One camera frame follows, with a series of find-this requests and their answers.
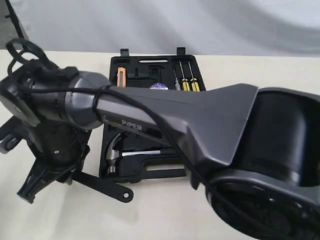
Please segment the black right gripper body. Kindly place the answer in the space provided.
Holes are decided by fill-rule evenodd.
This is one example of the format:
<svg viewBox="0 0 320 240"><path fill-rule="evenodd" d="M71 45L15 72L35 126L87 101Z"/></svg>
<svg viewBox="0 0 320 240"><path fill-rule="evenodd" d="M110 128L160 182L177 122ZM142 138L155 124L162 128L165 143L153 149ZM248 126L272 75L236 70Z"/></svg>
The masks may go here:
<svg viewBox="0 0 320 240"><path fill-rule="evenodd" d="M90 152L90 130L62 122L43 122L27 127L29 146L35 157L50 172L57 174L60 183L70 183L74 171L82 170Z"/></svg>

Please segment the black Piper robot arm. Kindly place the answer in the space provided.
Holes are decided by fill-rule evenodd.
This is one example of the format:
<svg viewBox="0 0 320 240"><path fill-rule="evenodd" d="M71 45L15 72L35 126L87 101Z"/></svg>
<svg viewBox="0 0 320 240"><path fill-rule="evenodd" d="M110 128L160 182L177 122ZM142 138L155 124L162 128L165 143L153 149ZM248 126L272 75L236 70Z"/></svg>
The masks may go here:
<svg viewBox="0 0 320 240"><path fill-rule="evenodd" d="M95 72L17 70L0 101L27 135L35 163L18 195L32 203L82 168L103 123L167 144L190 184L205 186L228 225L260 240L320 237L320 98L235 84L204 92L120 88Z"/></svg>

